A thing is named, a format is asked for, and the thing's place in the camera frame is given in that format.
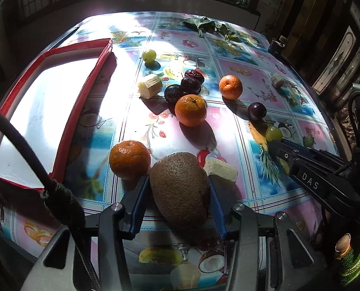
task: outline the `green leaves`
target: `green leaves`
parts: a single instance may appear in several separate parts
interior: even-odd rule
[[[205,32],[214,31],[215,22],[209,20],[207,17],[197,17],[185,20],[184,25],[194,31],[199,32],[199,37],[204,38]]]
[[[204,38],[204,33],[208,32],[214,34],[214,32],[218,32],[222,36],[224,36],[225,41],[235,41],[241,42],[239,39],[239,35],[229,29],[226,25],[216,23],[211,21],[209,18],[202,16],[197,18],[188,18],[183,21],[184,26],[189,29],[199,32],[199,37]]]

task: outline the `kiwi fruit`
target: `kiwi fruit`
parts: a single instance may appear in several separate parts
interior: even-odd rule
[[[170,226],[182,229],[206,222],[209,183],[193,154],[179,152],[155,163],[150,185],[154,201]]]

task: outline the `screw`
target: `screw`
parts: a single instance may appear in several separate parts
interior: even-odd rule
[[[123,208],[123,204],[121,203],[114,203],[111,205],[111,209],[113,209],[114,211],[119,211]]]
[[[283,211],[278,211],[276,213],[276,216],[278,217],[278,219],[282,220],[286,216],[286,213]]]
[[[236,203],[236,204],[234,204],[234,209],[236,210],[236,211],[241,211],[241,210],[243,210],[245,208],[245,205],[243,204],[243,203]]]

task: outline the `grape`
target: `grape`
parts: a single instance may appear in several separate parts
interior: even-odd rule
[[[204,83],[204,76],[199,71],[187,70],[187,71],[185,71],[184,76],[194,77],[195,79],[197,79],[200,82],[200,84]]]
[[[169,85],[164,92],[164,98],[169,104],[176,104],[184,95],[183,88],[178,84]]]
[[[186,94],[199,94],[202,90],[200,82],[191,76],[183,77],[181,80],[181,87]]]
[[[268,141],[273,141],[273,140],[281,141],[282,138],[283,138],[283,136],[282,136],[282,131],[280,130],[280,128],[270,126],[266,130],[266,140],[268,140]]]
[[[147,50],[142,54],[142,60],[144,60],[147,64],[150,64],[155,60],[156,56],[157,54],[154,50]]]
[[[266,116],[266,107],[258,102],[251,103],[247,109],[248,116],[250,120],[261,120]]]

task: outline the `blue gripper pad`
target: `blue gripper pad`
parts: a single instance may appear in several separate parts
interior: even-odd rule
[[[225,240],[227,236],[227,229],[226,229],[224,212],[217,198],[216,191],[211,180],[209,180],[209,185],[210,185],[211,214],[212,217],[214,218],[215,229],[216,232],[220,235],[220,237]]]
[[[131,228],[130,234],[135,236],[141,230],[142,221],[144,219],[146,205],[151,194],[149,176],[142,176],[138,184],[132,192],[135,192],[137,198],[133,211],[131,211]]]

